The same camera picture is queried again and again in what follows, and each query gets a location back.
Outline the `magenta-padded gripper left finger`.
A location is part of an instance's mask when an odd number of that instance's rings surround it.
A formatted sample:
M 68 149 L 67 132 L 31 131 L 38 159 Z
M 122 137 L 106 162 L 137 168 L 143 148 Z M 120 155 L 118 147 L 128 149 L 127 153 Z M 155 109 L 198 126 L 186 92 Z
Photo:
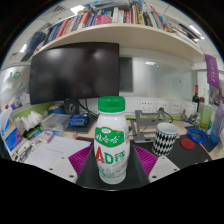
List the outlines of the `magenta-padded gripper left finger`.
M 69 157 L 61 157 L 50 165 L 48 171 L 67 181 L 75 183 L 92 149 L 93 146 L 89 145 Z

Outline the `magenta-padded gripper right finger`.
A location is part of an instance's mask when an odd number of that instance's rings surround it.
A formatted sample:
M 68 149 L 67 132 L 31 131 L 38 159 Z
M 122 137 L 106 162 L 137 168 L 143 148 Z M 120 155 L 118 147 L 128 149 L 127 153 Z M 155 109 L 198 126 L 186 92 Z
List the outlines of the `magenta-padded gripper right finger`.
M 134 145 L 134 149 L 150 183 L 179 171 L 179 168 L 166 156 L 157 157 L 137 145 Z

